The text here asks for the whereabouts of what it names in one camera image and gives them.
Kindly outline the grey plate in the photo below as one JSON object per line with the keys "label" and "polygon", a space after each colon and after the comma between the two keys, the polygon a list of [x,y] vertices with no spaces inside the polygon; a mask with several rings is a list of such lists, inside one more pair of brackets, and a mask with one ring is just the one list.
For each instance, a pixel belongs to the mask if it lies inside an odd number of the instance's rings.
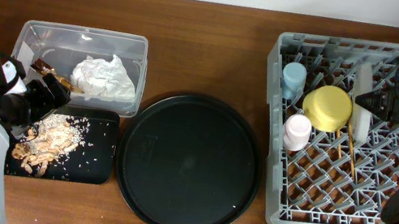
{"label": "grey plate", "polygon": [[352,114],[350,125],[352,127],[353,141],[364,144],[370,129],[371,112],[357,104],[355,98],[372,90],[373,75],[372,66],[369,62],[362,63],[356,72],[353,86]]}

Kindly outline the gold foil wrapper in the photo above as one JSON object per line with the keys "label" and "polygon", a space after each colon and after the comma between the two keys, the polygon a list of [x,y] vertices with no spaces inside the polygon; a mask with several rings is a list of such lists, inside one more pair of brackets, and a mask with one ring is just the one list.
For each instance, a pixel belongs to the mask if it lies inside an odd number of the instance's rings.
{"label": "gold foil wrapper", "polygon": [[48,74],[53,75],[60,84],[64,85],[64,87],[68,88],[69,91],[73,93],[81,93],[82,90],[76,86],[74,86],[67,78],[64,76],[58,75],[58,73],[51,67],[49,64],[44,62],[42,59],[37,59],[34,63],[31,64],[31,68],[34,71],[37,71],[39,74],[45,76]]}

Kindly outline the food scraps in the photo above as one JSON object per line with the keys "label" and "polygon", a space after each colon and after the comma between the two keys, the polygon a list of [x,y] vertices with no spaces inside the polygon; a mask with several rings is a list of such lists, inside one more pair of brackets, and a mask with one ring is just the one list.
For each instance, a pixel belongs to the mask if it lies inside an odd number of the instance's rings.
{"label": "food scraps", "polygon": [[85,117],[51,114],[28,129],[27,135],[11,146],[5,171],[33,178],[68,181],[75,153],[88,142],[91,122]]}

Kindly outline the wooden chopstick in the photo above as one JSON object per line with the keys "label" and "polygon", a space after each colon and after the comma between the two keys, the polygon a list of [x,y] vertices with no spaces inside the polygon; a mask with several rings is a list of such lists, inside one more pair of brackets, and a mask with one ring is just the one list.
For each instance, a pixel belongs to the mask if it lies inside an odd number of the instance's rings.
{"label": "wooden chopstick", "polygon": [[342,148],[341,148],[341,146],[342,146],[342,138],[341,138],[341,131],[340,131],[340,129],[338,129],[338,130],[336,131],[336,138],[337,138],[337,142],[338,142],[338,146],[337,146],[337,156],[338,156],[338,159],[341,159],[341,155],[342,155]]}
{"label": "wooden chopstick", "polygon": [[349,145],[349,151],[350,151],[350,173],[353,181],[356,181],[355,177],[355,159],[354,159],[354,139],[353,139],[353,130],[352,130],[352,125],[351,125],[351,120],[349,119],[347,123],[347,130],[348,130],[348,145]]}

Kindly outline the white napkin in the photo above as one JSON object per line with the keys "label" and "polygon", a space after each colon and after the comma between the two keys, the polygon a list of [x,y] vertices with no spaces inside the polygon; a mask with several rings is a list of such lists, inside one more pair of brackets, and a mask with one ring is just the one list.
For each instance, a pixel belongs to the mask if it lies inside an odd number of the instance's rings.
{"label": "white napkin", "polygon": [[70,75],[71,83],[83,93],[96,97],[109,97],[119,101],[134,101],[135,86],[122,64],[114,55],[112,60],[88,55],[79,62]]}

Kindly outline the yellow bowl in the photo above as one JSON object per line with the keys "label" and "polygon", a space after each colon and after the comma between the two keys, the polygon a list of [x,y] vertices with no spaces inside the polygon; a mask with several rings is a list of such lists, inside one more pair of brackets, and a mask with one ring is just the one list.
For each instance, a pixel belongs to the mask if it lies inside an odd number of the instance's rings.
{"label": "yellow bowl", "polygon": [[302,110],[315,129],[334,132],[348,123],[352,105],[351,98],[342,88],[325,85],[304,97]]}

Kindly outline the pink cup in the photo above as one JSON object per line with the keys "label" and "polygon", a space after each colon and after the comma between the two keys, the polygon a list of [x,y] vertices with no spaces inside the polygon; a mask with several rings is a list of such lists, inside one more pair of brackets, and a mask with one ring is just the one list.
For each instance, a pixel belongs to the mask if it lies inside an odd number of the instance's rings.
{"label": "pink cup", "polygon": [[288,151],[299,151],[306,147],[311,133],[311,121],[304,114],[293,114],[284,123],[283,147]]}

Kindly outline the blue cup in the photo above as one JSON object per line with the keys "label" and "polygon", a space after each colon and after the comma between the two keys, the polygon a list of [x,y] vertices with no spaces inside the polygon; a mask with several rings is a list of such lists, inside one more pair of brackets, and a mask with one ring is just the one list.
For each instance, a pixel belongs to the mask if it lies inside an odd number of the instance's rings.
{"label": "blue cup", "polygon": [[292,101],[304,89],[307,69],[299,62],[289,62],[282,72],[282,97]]}

